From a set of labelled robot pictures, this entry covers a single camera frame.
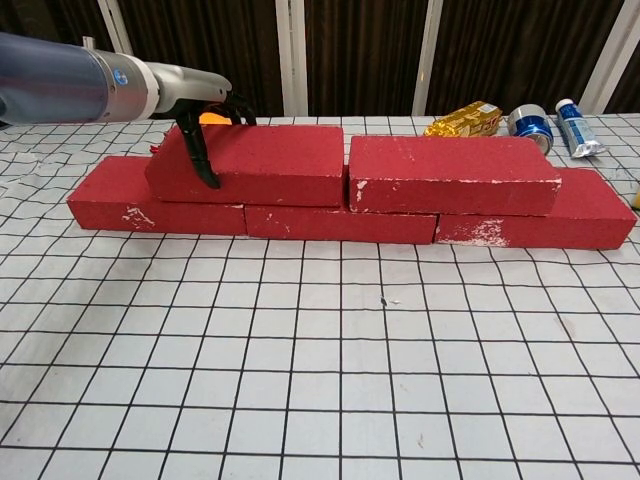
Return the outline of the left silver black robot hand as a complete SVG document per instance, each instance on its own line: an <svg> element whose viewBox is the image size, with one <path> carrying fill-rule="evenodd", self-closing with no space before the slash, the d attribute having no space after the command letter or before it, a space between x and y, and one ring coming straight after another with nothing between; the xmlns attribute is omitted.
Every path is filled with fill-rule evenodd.
<svg viewBox="0 0 640 480"><path fill-rule="evenodd" d="M220 181L208 158L200 116L215 113L234 125L255 126L255 113L222 75L163 63L151 63L149 67L159 86L159 103L152 117L176 122L195 173L208 187L218 189Z"/></svg>

